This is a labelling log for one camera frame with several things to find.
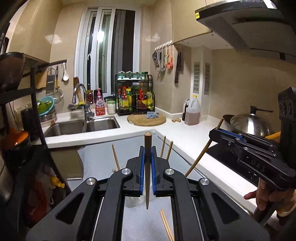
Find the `jar of red chili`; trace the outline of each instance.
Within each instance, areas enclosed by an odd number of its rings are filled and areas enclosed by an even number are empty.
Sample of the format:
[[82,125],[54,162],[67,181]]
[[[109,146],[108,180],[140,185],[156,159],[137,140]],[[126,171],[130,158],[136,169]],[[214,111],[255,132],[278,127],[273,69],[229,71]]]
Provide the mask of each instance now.
[[86,102],[88,104],[94,103],[94,91],[92,90],[86,91]]

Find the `white spoon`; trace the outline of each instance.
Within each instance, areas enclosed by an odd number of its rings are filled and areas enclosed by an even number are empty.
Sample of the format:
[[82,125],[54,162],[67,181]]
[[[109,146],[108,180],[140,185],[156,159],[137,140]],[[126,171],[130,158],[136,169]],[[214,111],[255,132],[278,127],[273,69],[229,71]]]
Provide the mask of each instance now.
[[63,63],[63,67],[64,67],[64,76],[62,78],[62,81],[68,81],[69,80],[69,75],[66,72],[66,64]]

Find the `plastic jug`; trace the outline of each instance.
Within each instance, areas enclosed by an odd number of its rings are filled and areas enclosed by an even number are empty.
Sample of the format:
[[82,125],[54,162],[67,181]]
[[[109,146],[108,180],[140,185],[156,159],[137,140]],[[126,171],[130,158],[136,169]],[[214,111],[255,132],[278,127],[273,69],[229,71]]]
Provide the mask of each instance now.
[[197,125],[200,122],[200,103],[197,95],[193,95],[186,109],[185,124],[189,126]]

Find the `human hand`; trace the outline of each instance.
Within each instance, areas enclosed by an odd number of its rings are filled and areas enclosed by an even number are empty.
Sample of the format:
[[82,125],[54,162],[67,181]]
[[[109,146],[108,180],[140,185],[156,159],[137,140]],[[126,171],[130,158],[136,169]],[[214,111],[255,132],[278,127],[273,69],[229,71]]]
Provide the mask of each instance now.
[[286,212],[290,210],[296,203],[296,191],[295,189],[289,188],[288,190],[274,191],[271,192],[266,185],[266,182],[259,179],[258,189],[254,192],[250,192],[244,196],[244,199],[249,200],[256,198],[256,204],[260,211],[263,211],[266,208],[267,202],[279,202],[284,200],[283,203],[278,207],[278,210]]

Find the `range hood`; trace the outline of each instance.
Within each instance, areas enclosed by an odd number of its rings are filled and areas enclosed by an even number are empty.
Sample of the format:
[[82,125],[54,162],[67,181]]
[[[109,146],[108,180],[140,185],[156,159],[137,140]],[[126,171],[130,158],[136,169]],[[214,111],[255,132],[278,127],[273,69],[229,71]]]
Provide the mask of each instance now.
[[234,49],[296,64],[296,34],[270,0],[220,1],[195,16]]

